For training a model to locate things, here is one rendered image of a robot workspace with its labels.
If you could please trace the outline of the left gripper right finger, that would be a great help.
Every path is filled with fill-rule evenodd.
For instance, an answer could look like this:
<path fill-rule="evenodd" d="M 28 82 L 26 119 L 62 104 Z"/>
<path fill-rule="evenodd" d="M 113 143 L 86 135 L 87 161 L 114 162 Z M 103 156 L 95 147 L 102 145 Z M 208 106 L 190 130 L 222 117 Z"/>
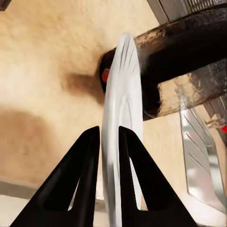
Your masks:
<path fill-rule="evenodd" d="M 148 211 L 137 208 L 130 158 Z M 199 227 L 136 133 L 119 127 L 122 227 Z"/>

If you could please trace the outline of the electric kettle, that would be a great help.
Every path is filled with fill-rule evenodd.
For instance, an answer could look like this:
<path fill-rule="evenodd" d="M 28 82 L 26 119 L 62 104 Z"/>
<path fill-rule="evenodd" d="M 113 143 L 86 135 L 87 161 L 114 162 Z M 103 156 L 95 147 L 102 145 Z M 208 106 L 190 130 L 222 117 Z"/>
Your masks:
<path fill-rule="evenodd" d="M 143 121 L 227 94 L 227 2 L 158 25 L 136 36 L 134 43 Z M 100 62 L 104 94 L 115 51 Z"/>

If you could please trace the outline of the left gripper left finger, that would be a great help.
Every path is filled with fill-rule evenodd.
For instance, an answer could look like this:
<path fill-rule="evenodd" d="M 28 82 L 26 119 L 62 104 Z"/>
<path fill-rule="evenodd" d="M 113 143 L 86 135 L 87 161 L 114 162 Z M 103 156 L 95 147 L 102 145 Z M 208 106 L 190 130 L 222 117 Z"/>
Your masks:
<path fill-rule="evenodd" d="M 99 150 L 99 126 L 85 130 L 9 227 L 93 227 Z"/>

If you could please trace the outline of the saucer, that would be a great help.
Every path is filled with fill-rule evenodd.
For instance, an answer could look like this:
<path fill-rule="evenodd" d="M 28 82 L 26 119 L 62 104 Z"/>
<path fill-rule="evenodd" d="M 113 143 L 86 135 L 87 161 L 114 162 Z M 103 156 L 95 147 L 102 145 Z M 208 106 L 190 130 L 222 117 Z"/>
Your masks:
<path fill-rule="evenodd" d="M 124 32 L 118 42 L 106 83 L 101 129 L 103 196 L 110 227 L 122 227 L 119 127 L 133 130 L 143 143 L 140 67 L 134 38 Z M 130 158 L 137 208 L 141 187 Z"/>

